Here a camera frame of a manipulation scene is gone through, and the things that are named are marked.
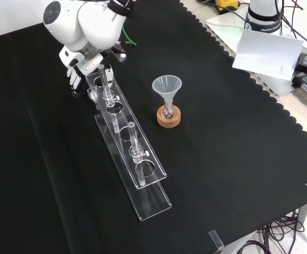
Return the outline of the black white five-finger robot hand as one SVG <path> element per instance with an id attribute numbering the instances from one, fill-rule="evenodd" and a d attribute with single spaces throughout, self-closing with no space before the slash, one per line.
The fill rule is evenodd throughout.
<path id="1" fill-rule="evenodd" d="M 66 46 L 62 48 L 59 52 L 59 58 L 67 68 L 66 76 L 74 96 L 80 94 L 86 76 L 97 72 L 98 66 L 107 56 L 108 54 L 105 51 L 93 53 L 92 57 L 89 57 L 88 54 L 70 51 Z"/>

